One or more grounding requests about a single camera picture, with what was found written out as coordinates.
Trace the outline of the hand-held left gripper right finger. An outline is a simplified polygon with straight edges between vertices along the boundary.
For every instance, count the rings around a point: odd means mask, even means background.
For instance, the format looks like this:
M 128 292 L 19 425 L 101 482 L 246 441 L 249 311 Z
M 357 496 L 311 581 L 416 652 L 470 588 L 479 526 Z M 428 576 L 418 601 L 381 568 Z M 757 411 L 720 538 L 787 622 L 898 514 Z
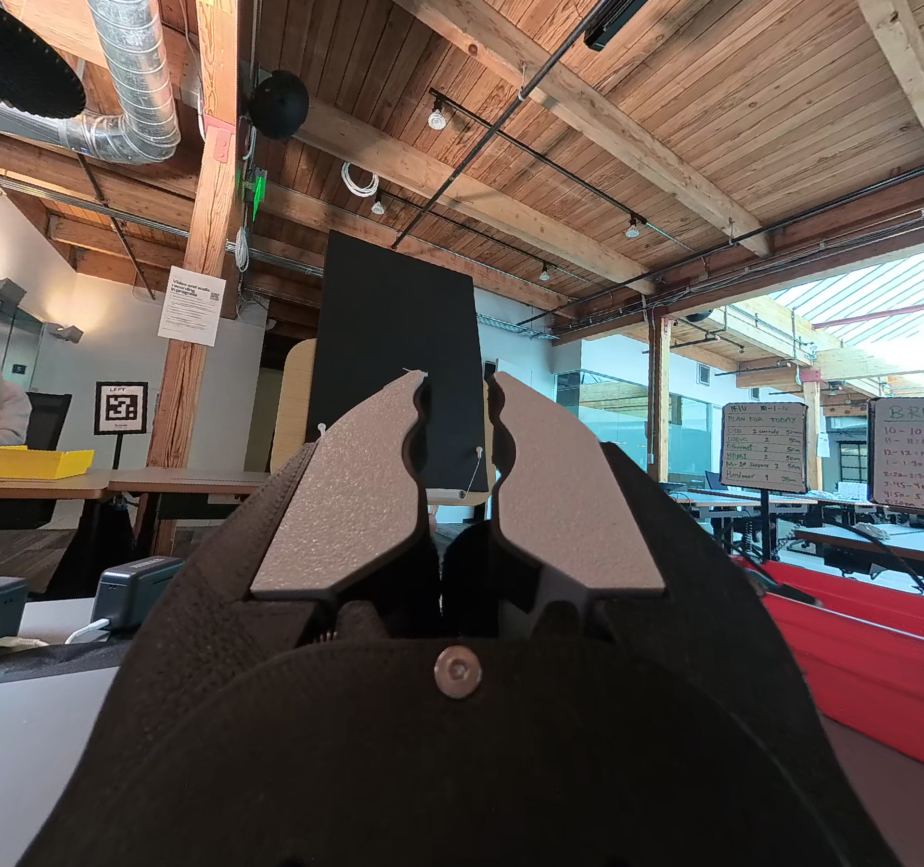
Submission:
M 664 578 L 591 429 L 508 373 L 491 378 L 496 536 L 539 567 L 537 596 L 661 595 Z

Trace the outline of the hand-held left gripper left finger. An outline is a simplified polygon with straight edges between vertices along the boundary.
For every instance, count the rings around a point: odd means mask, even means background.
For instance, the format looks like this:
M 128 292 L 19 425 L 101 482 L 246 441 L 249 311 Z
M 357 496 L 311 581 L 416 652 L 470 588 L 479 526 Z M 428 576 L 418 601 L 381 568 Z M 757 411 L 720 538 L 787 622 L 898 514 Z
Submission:
M 320 437 L 250 585 L 260 600 L 332 602 L 429 530 L 411 461 L 427 374 L 405 372 Z

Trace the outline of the red plastic bin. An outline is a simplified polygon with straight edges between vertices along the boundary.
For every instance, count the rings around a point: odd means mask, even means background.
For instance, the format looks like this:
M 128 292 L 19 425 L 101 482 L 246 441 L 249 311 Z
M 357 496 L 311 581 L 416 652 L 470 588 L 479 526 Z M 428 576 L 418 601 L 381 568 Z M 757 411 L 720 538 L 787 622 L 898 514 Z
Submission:
M 923 761 L 923 600 L 781 562 L 732 556 L 830 719 Z

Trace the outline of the wooden office desk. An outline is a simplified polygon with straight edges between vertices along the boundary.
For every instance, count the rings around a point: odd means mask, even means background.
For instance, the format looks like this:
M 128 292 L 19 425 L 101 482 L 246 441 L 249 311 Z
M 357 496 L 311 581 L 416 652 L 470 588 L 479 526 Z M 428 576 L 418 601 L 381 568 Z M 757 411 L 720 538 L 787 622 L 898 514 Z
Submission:
M 268 472 L 197 470 L 192 468 L 146 467 L 89 471 L 61 480 L 1 481 L 3 500 L 55 500 L 84 502 L 82 516 L 90 521 L 90 544 L 95 545 L 100 505 L 117 494 L 139 493 L 147 496 L 141 510 L 139 530 L 133 540 L 140 557 L 154 553 L 156 545 L 171 546 L 172 535 L 160 534 L 160 503 L 165 493 L 227 494 L 248 497 L 270 478 Z

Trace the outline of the black square panel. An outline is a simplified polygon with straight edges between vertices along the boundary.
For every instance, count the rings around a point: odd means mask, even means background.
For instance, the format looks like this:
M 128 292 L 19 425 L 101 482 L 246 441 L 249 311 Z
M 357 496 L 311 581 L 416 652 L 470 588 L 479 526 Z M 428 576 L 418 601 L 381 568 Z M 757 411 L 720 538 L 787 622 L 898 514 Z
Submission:
M 306 441 L 405 372 L 421 371 L 430 396 L 424 486 L 486 493 L 472 278 L 333 230 L 321 281 Z

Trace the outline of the handwritten whiteboard on stand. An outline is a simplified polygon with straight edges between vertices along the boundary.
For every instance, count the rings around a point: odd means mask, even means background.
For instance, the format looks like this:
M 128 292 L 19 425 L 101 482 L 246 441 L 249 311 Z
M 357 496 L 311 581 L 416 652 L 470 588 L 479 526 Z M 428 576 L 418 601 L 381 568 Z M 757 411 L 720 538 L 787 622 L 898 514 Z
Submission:
M 923 398 L 873 399 L 868 406 L 868 498 L 923 513 Z
M 804 495 L 808 408 L 800 402 L 757 401 L 722 407 L 722 484 L 759 493 L 762 560 L 774 558 L 770 495 Z

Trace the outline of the grey charger box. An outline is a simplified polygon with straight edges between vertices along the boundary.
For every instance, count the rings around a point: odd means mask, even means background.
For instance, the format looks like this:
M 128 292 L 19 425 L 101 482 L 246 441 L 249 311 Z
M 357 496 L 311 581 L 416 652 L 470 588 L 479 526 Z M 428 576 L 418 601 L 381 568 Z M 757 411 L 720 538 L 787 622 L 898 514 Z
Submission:
M 106 569 L 97 586 L 90 624 L 125 633 L 138 630 L 152 612 L 184 560 L 150 556 Z
M 19 577 L 1 577 L 0 636 L 16 637 L 29 596 L 29 580 Z

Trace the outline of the black white marker sign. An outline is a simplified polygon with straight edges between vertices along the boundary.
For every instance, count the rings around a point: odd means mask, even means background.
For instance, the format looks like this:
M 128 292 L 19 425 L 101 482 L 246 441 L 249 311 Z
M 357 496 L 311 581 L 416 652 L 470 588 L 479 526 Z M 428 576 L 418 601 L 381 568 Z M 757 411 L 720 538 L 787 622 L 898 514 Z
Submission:
M 95 383 L 93 435 L 114 436 L 113 470 L 120 468 L 124 438 L 148 433 L 149 384 Z

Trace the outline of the white paper notice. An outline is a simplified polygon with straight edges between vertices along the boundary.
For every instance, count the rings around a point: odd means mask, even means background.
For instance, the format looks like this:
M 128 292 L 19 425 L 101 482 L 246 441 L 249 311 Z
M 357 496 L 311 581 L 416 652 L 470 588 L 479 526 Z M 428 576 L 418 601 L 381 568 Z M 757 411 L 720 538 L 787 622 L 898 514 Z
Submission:
M 224 295 L 224 278 L 172 266 L 157 335 L 213 347 Z

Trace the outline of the yellow plastic bin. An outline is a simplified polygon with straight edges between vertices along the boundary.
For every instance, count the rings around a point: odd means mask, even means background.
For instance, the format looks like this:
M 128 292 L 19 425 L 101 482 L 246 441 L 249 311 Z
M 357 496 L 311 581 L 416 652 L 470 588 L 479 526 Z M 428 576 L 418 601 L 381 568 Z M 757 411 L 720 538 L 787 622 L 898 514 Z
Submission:
M 63 480 L 87 473 L 95 451 L 29 449 L 26 445 L 1 447 L 2 480 Z

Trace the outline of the black office chair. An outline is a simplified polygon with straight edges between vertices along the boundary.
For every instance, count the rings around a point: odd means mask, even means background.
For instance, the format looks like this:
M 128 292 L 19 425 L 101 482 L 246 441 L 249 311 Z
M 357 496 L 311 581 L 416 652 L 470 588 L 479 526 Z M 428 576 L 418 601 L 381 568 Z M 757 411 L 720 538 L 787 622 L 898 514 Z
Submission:
M 29 450 L 55 451 L 72 402 L 70 394 L 29 391 L 29 423 L 26 446 Z

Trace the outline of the green exit sign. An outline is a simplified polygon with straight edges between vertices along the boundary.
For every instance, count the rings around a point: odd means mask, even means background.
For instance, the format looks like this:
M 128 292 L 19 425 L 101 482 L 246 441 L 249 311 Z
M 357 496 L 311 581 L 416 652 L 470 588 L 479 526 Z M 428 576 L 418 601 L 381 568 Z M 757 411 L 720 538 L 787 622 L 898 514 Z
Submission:
M 267 183 L 267 171 L 264 168 L 251 164 L 246 166 L 242 182 L 244 223 L 246 226 L 252 226 L 256 222 L 260 204 L 265 198 Z

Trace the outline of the black ball speaker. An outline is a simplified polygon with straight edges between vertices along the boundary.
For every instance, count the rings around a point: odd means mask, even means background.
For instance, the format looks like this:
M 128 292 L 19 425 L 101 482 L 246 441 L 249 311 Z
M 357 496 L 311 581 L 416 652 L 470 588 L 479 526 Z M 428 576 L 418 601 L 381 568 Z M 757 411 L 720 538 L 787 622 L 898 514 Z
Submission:
M 309 109 L 308 90 L 294 73 L 276 69 L 254 89 L 248 119 L 265 138 L 286 141 L 304 124 Z

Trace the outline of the silver ventilation duct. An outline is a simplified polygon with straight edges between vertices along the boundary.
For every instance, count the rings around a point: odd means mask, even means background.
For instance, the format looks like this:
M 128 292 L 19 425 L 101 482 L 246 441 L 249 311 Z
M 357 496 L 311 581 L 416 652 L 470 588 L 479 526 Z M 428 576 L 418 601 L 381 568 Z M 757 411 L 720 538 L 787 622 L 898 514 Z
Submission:
M 32 112 L 4 97 L 2 132 L 111 164 L 142 166 L 168 160 L 181 136 L 156 0 L 88 0 L 88 7 L 119 114 Z

